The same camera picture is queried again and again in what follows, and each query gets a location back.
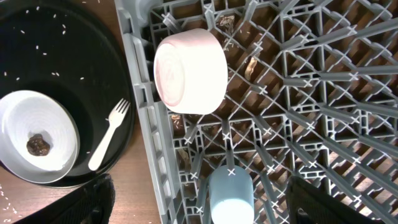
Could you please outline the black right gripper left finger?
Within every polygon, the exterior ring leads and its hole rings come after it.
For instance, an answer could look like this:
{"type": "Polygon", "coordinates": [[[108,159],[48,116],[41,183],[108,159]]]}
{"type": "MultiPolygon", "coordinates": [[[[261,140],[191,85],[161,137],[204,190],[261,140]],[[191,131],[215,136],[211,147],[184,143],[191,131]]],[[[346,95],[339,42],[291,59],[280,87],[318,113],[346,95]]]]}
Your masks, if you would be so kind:
{"type": "Polygon", "coordinates": [[[110,174],[102,174],[17,224],[108,224],[115,203],[110,174]]]}

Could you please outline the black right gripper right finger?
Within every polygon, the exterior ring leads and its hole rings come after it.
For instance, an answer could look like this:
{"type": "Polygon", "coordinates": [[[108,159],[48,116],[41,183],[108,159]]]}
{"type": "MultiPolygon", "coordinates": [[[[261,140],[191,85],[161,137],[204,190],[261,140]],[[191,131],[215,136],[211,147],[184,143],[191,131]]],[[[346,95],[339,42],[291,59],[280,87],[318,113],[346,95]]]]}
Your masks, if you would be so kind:
{"type": "Polygon", "coordinates": [[[380,224],[297,176],[289,177],[286,201],[291,224],[380,224]]]}

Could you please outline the light blue cup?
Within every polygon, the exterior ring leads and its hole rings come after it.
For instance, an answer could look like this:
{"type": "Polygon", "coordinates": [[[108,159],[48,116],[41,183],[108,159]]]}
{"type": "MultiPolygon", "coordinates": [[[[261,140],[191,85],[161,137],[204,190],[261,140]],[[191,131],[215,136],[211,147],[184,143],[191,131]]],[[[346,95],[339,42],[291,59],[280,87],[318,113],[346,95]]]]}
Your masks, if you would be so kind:
{"type": "Polygon", "coordinates": [[[209,178],[211,220],[214,224],[253,224],[254,188],[251,176],[239,166],[215,169],[209,178]]]}

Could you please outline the white plastic fork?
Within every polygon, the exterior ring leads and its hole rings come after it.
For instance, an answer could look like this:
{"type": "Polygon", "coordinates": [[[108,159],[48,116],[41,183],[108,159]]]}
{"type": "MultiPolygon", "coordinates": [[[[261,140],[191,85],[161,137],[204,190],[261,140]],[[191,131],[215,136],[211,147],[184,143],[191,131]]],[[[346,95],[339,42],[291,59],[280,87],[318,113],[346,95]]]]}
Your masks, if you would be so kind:
{"type": "Polygon", "coordinates": [[[88,168],[92,171],[98,170],[100,167],[106,151],[108,150],[108,146],[111,142],[111,139],[118,127],[120,127],[123,122],[128,110],[130,107],[130,102],[125,99],[121,99],[117,105],[111,110],[108,116],[109,127],[105,132],[102,140],[98,144],[98,147],[92,153],[91,158],[88,162],[88,168]]]}

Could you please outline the white plate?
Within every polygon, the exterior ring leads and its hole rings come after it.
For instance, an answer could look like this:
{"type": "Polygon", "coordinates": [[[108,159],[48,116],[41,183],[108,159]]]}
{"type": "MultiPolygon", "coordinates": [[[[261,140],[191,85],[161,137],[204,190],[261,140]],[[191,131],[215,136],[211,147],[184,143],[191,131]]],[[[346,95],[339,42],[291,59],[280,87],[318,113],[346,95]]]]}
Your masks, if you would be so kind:
{"type": "Polygon", "coordinates": [[[1,98],[1,162],[14,175],[56,182],[71,171],[79,150],[75,121],[55,99],[30,90],[1,98]]]}

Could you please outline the pink bowl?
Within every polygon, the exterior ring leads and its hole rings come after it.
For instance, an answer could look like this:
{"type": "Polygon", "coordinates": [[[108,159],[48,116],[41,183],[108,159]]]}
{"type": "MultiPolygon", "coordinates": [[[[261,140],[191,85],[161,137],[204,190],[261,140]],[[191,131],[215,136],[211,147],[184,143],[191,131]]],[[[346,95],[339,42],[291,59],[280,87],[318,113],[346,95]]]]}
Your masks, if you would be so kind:
{"type": "Polygon", "coordinates": [[[169,110],[210,114],[220,106],[228,84],[223,48],[205,29],[168,36],[155,52],[154,80],[169,110]]]}

